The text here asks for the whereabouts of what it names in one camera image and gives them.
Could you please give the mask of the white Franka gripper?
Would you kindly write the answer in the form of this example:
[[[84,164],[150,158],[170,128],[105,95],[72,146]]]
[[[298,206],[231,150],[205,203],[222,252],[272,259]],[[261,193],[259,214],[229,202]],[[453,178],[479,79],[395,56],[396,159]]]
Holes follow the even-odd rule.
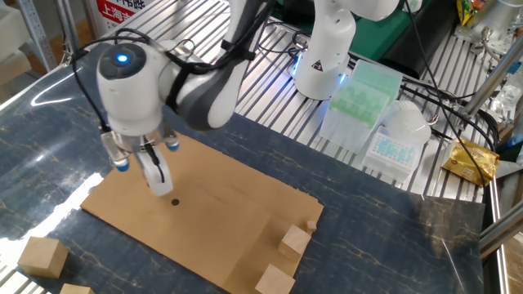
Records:
[[[159,159],[158,165],[146,152],[136,153],[136,160],[152,193],[161,197],[172,192],[173,183],[167,161],[158,149],[154,153]]]

